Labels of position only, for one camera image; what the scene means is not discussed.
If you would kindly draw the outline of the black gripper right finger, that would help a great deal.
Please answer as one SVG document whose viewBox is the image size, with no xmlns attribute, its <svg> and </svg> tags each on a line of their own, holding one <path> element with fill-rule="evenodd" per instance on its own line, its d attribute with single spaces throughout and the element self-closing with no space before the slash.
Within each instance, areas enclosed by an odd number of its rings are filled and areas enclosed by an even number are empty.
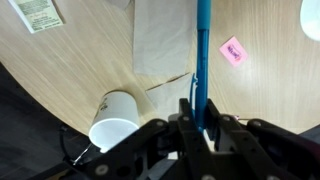
<svg viewBox="0 0 320 180">
<path fill-rule="evenodd" d="M 211 99 L 207 100 L 205 109 L 205 125 L 209 134 L 214 134 L 218 128 L 220 112 Z"/>
</svg>

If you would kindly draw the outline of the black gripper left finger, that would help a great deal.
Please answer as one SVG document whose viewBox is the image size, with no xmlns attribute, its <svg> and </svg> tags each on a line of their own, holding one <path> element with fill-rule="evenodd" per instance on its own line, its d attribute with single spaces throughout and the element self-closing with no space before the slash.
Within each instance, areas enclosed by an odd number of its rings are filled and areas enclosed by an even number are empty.
<svg viewBox="0 0 320 180">
<path fill-rule="evenodd" d="M 181 132 L 196 132 L 197 126 L 193 119 L 190 103 L 186 98 L 179 100 L 178 126 Z"/>
</svg>

